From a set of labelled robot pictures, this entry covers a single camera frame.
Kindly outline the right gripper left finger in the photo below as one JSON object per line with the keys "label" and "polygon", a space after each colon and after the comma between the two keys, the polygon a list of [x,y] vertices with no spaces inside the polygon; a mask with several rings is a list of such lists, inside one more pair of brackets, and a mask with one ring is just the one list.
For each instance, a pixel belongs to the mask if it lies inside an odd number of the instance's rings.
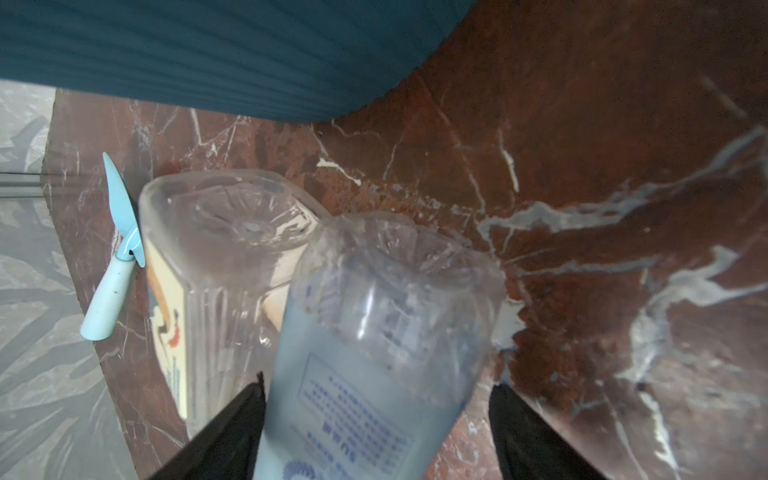
{"label": "right gripper left finger", "polygon": [[266,406],[264,378],[259,374],[151,479],[251,479]]}

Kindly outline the clear bottle green cap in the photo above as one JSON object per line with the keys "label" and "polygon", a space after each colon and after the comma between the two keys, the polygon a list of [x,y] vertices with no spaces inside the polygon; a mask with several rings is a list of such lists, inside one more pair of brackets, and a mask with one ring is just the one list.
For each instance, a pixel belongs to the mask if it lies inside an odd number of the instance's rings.
{"label": "clear bottle green cap", "polygon": [[270,379],[292,275],[327,215],[263,170],[186,172],[143,188],[153,344],[190,436]]}

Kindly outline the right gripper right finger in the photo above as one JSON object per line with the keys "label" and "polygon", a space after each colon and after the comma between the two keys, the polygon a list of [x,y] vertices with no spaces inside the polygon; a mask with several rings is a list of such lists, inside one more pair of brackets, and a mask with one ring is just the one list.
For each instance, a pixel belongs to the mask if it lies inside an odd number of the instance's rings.
{"label": "right gripper right finger", "polygon": [[605,479],[508,385],[491,390],[488,416],[504,480]]}

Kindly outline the square clear bottle blue cap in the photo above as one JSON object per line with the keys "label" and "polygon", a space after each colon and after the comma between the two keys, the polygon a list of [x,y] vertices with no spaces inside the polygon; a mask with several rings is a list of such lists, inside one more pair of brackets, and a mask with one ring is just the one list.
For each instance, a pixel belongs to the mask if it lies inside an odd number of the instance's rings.
{"label": "square clear bottle blue cap", "polygon": [[493,259],[406,217],[322,221],[289,288],[254,477],[421,478],[504,297]]}

